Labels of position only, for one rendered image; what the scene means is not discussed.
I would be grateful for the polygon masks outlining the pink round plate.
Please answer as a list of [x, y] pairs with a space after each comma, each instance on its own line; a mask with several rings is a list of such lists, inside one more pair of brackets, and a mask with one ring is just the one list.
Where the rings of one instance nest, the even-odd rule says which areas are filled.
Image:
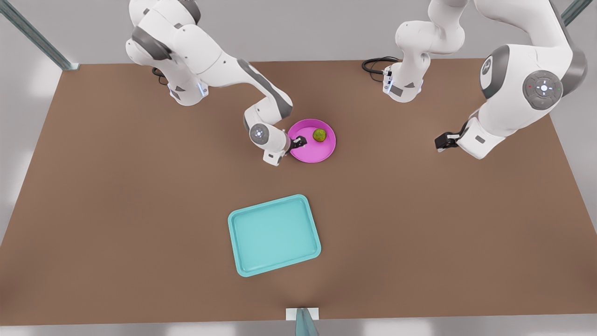
[[[313, 138], [313, 133], [319, 128], [326, 132], [326, 139], [323, 142], [318, 142]], [[334, 130], [319, 119], [303, 119], [295, 123], [288, 130], [288, 135], [292, 139], [299, 136], [306, 138], [307, 144], [292, 149], [290, 155], [299, 161], [308, 163], [322, 162], [328, 159], [334, 152], [337, 142]]]

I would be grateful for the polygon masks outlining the teal rectangular tray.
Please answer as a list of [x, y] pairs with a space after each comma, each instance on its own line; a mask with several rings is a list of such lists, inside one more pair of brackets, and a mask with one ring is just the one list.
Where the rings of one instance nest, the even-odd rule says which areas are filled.
[[303, 194], [237, 209], [228, 217], [236, 270], [251, 277], [316, 258], [322, 251]]

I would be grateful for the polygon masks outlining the silver frame post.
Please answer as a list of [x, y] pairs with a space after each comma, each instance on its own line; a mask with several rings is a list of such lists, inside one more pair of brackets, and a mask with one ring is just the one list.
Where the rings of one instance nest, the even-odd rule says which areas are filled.
[[286, 308], [286, 321], [294, 321], [295, 336], [319, 336], [315, 321], [319, 320], [319, 308]]
[[582, 13], [593, 0], [573, 0], [571, 4], [561, 13], [561, 18], [565, 26], [568, 26], [574, 19]]
[[62, 71], [79, 70], [80, 64], [66, 59], [8, 0], [0, 0], [0, 14], [6, 17]]

